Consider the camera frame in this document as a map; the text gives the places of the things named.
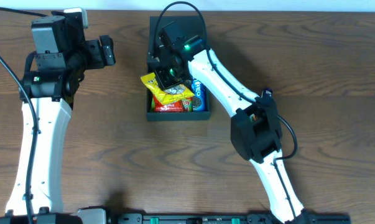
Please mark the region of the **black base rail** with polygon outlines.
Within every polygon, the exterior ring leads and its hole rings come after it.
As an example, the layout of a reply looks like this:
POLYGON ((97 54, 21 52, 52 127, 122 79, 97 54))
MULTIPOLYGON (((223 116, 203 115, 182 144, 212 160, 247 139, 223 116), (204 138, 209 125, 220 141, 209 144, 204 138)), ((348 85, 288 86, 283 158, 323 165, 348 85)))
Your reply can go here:
MULTIPOLYGON (((248 215, 143 215, 125 213, 117 220, 108 223, 117 224, 277 224, 282 223, 271 213, 252 213, 248 215)), ((351 224, 347 215, 318 215, 303 212, 288 224, 351 224)))

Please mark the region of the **yellow snack bag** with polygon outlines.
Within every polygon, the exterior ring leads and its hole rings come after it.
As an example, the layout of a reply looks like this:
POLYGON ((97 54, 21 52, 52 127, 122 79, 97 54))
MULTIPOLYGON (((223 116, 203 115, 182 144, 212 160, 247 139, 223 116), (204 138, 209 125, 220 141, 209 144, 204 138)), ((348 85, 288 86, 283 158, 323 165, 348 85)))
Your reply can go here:
POLYGON ((161 90, 158 81, 155 79, 155 73, 142 76, 141 81, 162 105, 175 103, 194 96, 194 93, 183 84, 161 90))

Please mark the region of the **dark blue chocolate bar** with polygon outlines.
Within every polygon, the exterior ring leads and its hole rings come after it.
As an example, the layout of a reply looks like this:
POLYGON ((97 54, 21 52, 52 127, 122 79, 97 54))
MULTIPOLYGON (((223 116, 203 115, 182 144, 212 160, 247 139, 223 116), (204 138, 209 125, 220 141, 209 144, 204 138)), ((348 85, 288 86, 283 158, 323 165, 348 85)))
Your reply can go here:
POLYGON ((262 90, 262 97, 271 97, 272 96, 272 90, 270 88, 265 88, 262 90))

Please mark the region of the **black box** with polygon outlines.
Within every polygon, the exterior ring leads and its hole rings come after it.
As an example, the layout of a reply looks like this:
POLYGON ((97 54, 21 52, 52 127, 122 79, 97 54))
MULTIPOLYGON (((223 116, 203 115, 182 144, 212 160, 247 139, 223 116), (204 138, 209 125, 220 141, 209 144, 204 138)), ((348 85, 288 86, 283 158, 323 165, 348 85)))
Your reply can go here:
MULTIPOLYGON (((200 18, 197 16, 166 16, 160 21, 160 27, 175 21, 180 29, 187 37, 193 37, 194 34, 199 34, 202 28, 200 26, 200 18)), ((147 103, 146 103, 146 118, 148 121, 195 121, 208 120, 210 118, 210 92, 204 87, 202 93, 205 94, 201 105, 204 107, 203 111, 195 111, 192 109, 193 103, 189 105, 189 111, 155 111, 155 101, 149 89, 147 89, 147 103)))

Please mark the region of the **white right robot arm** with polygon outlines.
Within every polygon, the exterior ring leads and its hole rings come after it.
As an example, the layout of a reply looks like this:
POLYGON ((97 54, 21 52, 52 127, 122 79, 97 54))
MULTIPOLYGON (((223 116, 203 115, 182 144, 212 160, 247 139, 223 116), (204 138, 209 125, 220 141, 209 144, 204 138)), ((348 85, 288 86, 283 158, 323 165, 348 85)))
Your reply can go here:
POLYGON ((285 126, 298 147, 289 123, 278 114, 270 89, 260 95, 246 88, 219 61, 207 44, 207 33, 187 37, 175 21, 154 26, 147 59, 158 90, 152 91, 162 104, 180 99, 199 82, 221 103, 231 118, 231 143, 249 161, 265 188, 270 210, 281 223, 301 223, 304 206, 290 183, 284 161, 294 157, 282 152, 281 127, 285 126))

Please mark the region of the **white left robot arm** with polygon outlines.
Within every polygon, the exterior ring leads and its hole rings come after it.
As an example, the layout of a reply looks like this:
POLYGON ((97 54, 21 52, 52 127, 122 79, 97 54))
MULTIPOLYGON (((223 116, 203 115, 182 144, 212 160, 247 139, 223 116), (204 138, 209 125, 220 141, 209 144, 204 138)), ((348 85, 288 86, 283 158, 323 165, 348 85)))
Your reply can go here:
POLYGON ((75 93, 87 70, 115 64, 108 35, 86 40, 86 11, 76 7, 36 13, 35 50, 16 80, 22 101, 23 135, 16 181, 0 223, 111 223, 102 207, 63 211, 63 146, 75 93))

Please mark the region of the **red Hacks candy bag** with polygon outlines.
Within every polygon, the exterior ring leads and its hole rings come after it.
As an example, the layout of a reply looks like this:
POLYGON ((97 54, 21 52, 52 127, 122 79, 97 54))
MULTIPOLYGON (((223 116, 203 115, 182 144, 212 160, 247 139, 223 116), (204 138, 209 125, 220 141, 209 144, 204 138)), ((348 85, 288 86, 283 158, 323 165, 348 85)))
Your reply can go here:
POLYGON ((151 110, 155 113, 181 113, 184 108, 181 101, 170 103, 167 105, 161 104, 156 97, 152 97, 151 110))

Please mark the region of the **green Haribo candy bag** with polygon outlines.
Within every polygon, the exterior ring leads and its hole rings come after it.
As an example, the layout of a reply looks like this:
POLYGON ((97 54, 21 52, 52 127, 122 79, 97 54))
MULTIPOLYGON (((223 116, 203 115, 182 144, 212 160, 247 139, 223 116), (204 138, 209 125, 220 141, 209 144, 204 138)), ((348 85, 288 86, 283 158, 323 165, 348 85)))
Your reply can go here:
POLYGON ((180 100, 182 102, 184 112, 192 112, 193 111, 193 106, 192 106, 192 97, 182 99, 180 100))

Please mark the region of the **blue Oreo cookie pack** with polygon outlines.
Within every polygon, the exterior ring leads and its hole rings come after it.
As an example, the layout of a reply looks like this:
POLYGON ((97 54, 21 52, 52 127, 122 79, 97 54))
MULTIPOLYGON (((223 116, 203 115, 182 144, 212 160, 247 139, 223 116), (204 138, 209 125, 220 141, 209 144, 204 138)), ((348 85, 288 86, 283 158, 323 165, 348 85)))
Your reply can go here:
POLYGON ((205 86, 199 80, 193 79, 192 90, 194 93, 194 96, 192 98, 193 111, 205 111, 206 110, 205 86))

